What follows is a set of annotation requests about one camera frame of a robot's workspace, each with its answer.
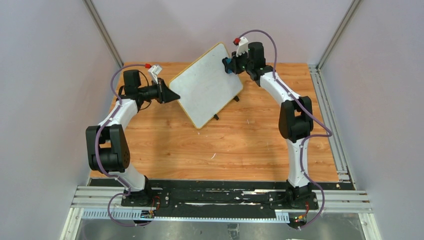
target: cable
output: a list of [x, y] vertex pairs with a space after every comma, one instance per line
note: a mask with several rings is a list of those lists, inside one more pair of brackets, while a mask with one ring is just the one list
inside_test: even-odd
[[304, 164], [303, 164], [303, 153], [304, 153], [304, 144], [307, 140], [309, 140], [310, 138], [315, 138], [315, 137], [331, 137], [333, 135], [333, 132], [324, 125], [324, 123], [322, 123], [320, 120], [318, 120], [315, 116], [313, 116], [300, 102], [297, 98], [295, 98], [293, 96], [293, 94], [289, 91], [289, 89], [280, 81], [276, 78], [276, 67], [277, 67], [277, 46], [276, 43], [274, 42], [273, 38], [265, 31], [263, 30], [259, 30], [259, 29], [253, 29], [253, 30], [249, 30], [243, 34], [241, 34], [239, 36], [239, 38], [243, 37], [244, 35], [248, 34], [248, 33], [252, 33], [252, 32], [259, 32], [259, 33], [263, 33], [265, 34], [269, 40], [271, 40], [272, 45], [274, 46], [274, 66], [272, 69], [272, 76], [274, 77], [275, 81], [287, 92], [287, 94], [296, 102], [296, 104], [302, 109], [303, 112], [305, 112], [311, 119], [313, 119], [318, 125], [320, 125], [323, 129], [325, 129], [325, 131], [327, 131], [328, 134], [313, 134], [313, 135], [309, 135], [307, 137], [305, 137], [302, 142], [300, 143], [300, 170], [303, 172], [303, 175], [305, 176], [306, 179], [309, 180], [309, 182], [311, 182], [313, 185], [315, 185], [322, 194], [322, 204], [321, 207], [319, 208], [318, 213], [316, 214], [316, 216], [314, 218], [312, 218], [311, 221], [307, 222], [305, 225], [301, 226], [300, 228], [304, 228], [306, 226], [308, 226], [309, 224], [313, 223], [323, 212], [324, 210], [324, 204], [326, 202], [326, 198], [324, 196], [324, 190], [323, 188], [316, 183], [315, 181], [313, 181], [308, 174], [305, 172], [305, 168], [304, 168]]
[[112, 222], [114, 222], [114, 223], [116, 223], [116, 224], [118, 224], [119, 226], [122, 226], [122, 227], [141, 227], [141, 226], [146, 226], [146, 225], [148, 225], [149, 223], [151, 223], [152, 221], [150, 221], [150, 222], [146, 222], [146, 223], [133, 223], [133, 224], [125, 224], [125, 223], [122, 223], [122, 222], [120, 222], [120, 221], [118, 221], [118, 220], [116, 220], [113, 216], [112, 216], [112, 213], [111, 213], [111, 204], [112, 204], [112, 201], [116, 198], [116, 197], [118, 197], [118, 196], [120, 196], [120, 195], [122, 195], [122, 196], [129, 196], [131, 194], [131, 192], [128, 190], [128, 192], [127, 193], [122, 193], [122, 192], [120, 192], [120, 193], [117, 193], [117, 194], [115, 194], [113, 197], [111, 197], [110, 198], [110, 200], [109, 200], [109, 203], [107, 204], [107, 214], [109, 215], [109, 218], [110, 218], [110, 220], [112, 220]]
[[152, 101], [149, 101], [149, 102], [148, 102], [148, 105], [147, 105], [146, 107], [144, 107], [144, 108], [140, 109], [140, 111], [141, 111], [141, 110], [145, 110], [145, 109], [147, 109], [148, 107], [150, 107], [150, 104], [152, 104]]
[[119, 100], [119, 104], [116, 107], [116, 109], [112, 112], [112, 114], [110, 115], [110, 117], [98, 129], [98, 131], [97, 131], [97, 133], [95, 135], [95, 142], [94, 142], [94, 146], [95, 147], [94, 147], [94, 151], [95, 151], [95, 159], [97, 161], [97, 165], [98, 165], [98, 168], [100, 169], [100, 172], [103, 173], [104, 175], [106, 175], [107, 177], [115, 178], [118, 182], [120, 182], [124, 186], [124, 188], [128, 189], [127, 190], [128, 191], [127, 193], [117, 193], [117, 194], [115, 194], [109, 200], [109, 204], [107, 205], [107, 214], [109, 215], [110, 220], [112, 220], [114, 223], [116, 223], [116, 224], [118, 224], [120, 226], [123, 226], [123, 227], [136, 227], [136, 226], [145, 226], [148, 223], [147, 224], [146, 223], [124, 224], [124, 223], [121, 223], [121, 222], [117, 221], [112, 216], [112, 214], [111, 214], [111, 204], [112, 204], [112, 201], [116, 197], [118, 197], [120, 195], [125, 196], [125, 197], [129, 196], [131, 194], [131, 188], [130, 188], [130, 185], [128, 184], [128, 182], [126, 182], [124, 179], [122, 179], [118, 175], [111, 175], [108, 172], [106, 172], [106, 170], [103, 168], [102, 162], [100, 161], [100, 154], [99, 154], [99, 139], [100, 139], [100, 135], [101, 135], [103, 129], [106, 127], [106, 125], [108, 125], [111, 122], [111, 119], [114, 118], [114, 116], [117, 114], [117, 112], [119, 111], [119, 109], [122, 106], [122, 99], [121, 99], [121, 97], [117, 94], [117, 92], [114, 89], [114, 79], [118, 75], [118, 73], [120, 73], [122, 70], [124, 70], [126, 68], [129, 68], [129, 67], [146, 67], [146, 68], [149, 68], [150, 67], [150, 64], [130, 64], [130, 65], [126, 65], [126, 66], [123, 66], [120, 69], [118, 69], [113, 74], [112, 79], [110, 80], [110, 89], [112, 90], [113, 95], [115, 95], [117, 97], [117, 99]]
[[149, 80], [147, 80], [146, 75], [142, 71], [140, 71], [140, 70], [138, 70], [138, 72], [141, 73], [141, 75], [143, 75], [144, 79], [146, 79], [147, 86], [150, 86], [149, 85]]

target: gray wall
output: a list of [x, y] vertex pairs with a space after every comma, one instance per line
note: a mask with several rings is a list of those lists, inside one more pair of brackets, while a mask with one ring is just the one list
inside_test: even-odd
[[[278, 61], [316, 64], [352, 0], [93, 0], [124, 61], [192, 62], [218, 42], [262, 29]], [[274, 51], [259, 33], [270, 62]]]
[[0, 3], [0, 239], [57, 240], [116, 65], [81, 0]]
[[385, 240], [422, 239], [424, 1], [365, 0], [322, 70]]

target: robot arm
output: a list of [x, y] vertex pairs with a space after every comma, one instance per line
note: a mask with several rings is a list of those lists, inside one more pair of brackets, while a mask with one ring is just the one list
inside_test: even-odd
[[[304, 172], [308, 173], [308, 160], [306, 154], [302, 156], [304, 172], [301, 170], [301, 143], [304, 138], [311, 134], [313, 129], [313, 120], [302, 111], [298, 104], [293, 100], [296, 98], [300, 103], [312, 113], [312, 102], [308, 96], [300, 96], [291, 90], [275, 72], [273, 68], [266, 65], [264, 57], [264, 47], [261, 42], [249, 43], [245, 37], [236, 38], [234, 44], [238, 46], [237, 51], [231, 54], [231, 58], [224, 58], [222, 63], [225, 72], [228, 74], [240, 74], [247, 72], [250, 78], [256, 84], [264, 88], [277, 102], [280, 108], [278, 129], [285, 138], [289, 157], [289, 174], [287, 189], [288, 202], [305, 202], [313, 195], [312, 185], [305, 177]], [[277, 81], [284, 84], [289, 93], [287, 93]], [[308, 147], [308, 140], [304, 143], [304, 150]]]
[[[151, 85], [143, 87], [141, 87], [138, 70], [124, 71], [124, 85], [120, 87], [118, 92], [122, 99], [121, 103], [116, 101], [115, 107], [103, 121], [98, 125], [89, 126], [85, 131], [90, 168], [102, 172], [96, 160], [96, 148], [98, 148], [100, 162], [104, 170], [109, 175], [118, 176], [118, 181], [125, 181], [131, 193], [138, 192], [139, 196], [146, 196], [147, 200], [152, 198], [149, 180], [130, 163], [130, 150], [124, 130], [130, 120], [141, 110], [144, 102], [151, 103], [152, 100], [157, 100], [160, 104], [164, 104], [180, 99], [180, 96], [170, 90], [164, 80], [157, 76], [161, 70], [162, 68], [159, 65], [153, 65], [148, 70], [152, 77]], [[96, 134], [100, 126], [108, 120], [109, 123], [100, 134], [99, 146], [95, 146]], [[110, 143], [110, 147], [101, 147], [100, 145], [104, 143]]]

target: whiteboard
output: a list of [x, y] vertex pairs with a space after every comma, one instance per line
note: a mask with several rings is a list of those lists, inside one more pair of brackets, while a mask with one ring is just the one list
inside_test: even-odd
[[223, 43], [218, 43], [174, 77], [169, 88], [181, 96], [178, 100], [197, 129], [243, 89], [238, 75], [226, 73], [222, 59], [229, 58]]

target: wood grain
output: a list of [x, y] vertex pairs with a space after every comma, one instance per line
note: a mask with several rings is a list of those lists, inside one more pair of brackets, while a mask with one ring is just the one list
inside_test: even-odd
[[[163, 68], [159, 76], [169, 83], [190, 63], [159, 64]], [[133, 69], [147, 75], [145, 68]], [[279, 63], [276, 69], [295, 92], [312, 99], [313, 114], [322, 120], [308, 66]], [[278, 130], [280, 106], [247, 74], [240, 78], [244, 85], [238, 95], [240, 101], [231, 101], [218, 113], [219, 120], [212, 119], [202, 129], [193, 126], [176, 101], [154, 101], [133, 117], [125, 137], [135, 168], [150, 179], [285, 181], [289, 160], [286, 142]], [[118, 87], [123, 84], [121, 75]], [[314, 124], [313, 133], [325, 131]], [[311, 178], [339, 180], [326, 138], [311, 139], [307, 155]], [[91, 176], [103, 177], [99, 172]]]

